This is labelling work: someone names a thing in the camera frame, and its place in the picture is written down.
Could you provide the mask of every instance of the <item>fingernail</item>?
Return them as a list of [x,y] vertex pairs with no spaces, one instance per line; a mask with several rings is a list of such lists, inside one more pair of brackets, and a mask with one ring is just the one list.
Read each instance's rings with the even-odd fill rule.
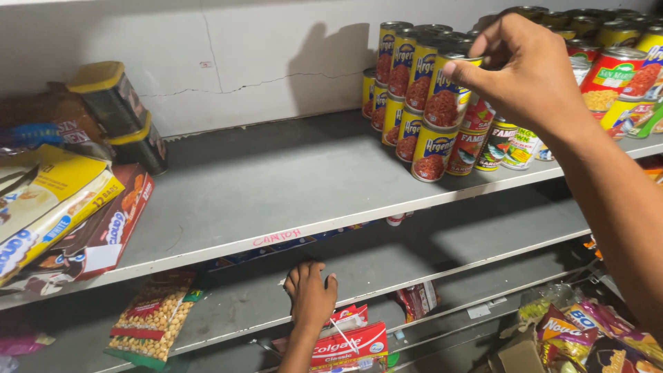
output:
[[453,75],[453,71],[456,68],[456,64],[453,62],[447,62],[444,67],[442,68],[442,75],[446,76],[447,78],[451,78]]

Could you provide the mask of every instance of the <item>yellow lid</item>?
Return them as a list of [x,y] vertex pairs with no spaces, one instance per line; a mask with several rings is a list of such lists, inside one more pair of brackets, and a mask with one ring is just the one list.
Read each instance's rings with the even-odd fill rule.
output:
[[108,144],[110,145],[124,145],[143,140],[150,133],[151,125],[152,125],[152,113],[148,110],[147,115],[145,116],[145,127],[143,127],[142,130],[120,137],[113,137],[112,139],[107,139],[106,141],[108,141]]
[[120,61],[86,64],[78,68],[67,89],[80,94],[108,90],[120,81],[123,72],[124,64]]

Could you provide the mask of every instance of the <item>white wall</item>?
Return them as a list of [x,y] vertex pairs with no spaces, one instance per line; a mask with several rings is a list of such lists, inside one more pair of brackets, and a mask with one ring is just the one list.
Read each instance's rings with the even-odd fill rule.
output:
[[[120,60],[163,136],[360,106],[379,23],[472,29],[515,5],[654,0],[97,0],[0,7],[0,94],[38,92],[80,64]],[[201,67],[210,62],[211,67]]]

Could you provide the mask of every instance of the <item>human hand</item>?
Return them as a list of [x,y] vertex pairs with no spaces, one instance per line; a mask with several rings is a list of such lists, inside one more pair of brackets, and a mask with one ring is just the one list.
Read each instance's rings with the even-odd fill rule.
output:
[[292,297],[292,321],[320,332],[336,306],[338,281],[336,274],[327,277],[327,289],[320,271],[323,263],[305,261],[293,268],[285,282],[286,291]]
[[569,116],[591,115],[573,75],[564,39],[528,19],[509,13],[487,27],[468,55],[484,56],[488,67],[448,62],[443,74],[477,92],[511,123],[543,136],[569,131]]

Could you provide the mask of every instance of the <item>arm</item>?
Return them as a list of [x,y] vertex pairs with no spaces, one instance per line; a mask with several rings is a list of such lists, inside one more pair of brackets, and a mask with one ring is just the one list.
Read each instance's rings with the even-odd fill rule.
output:
[[444,74],[549,146],[627,305],[663,340],[663,192],[585,107],[562,38],[510,14],[484,30],[470,55],[508,62],[486,71],[457,61]]
[[288,274],[285,288],[292,298],[294,329],[277,373],[308,373],[313,348],[320,331],[336,306],[338,282],[336,275],[327,277],[327,289],[322,282],[322,263],[301,263]]

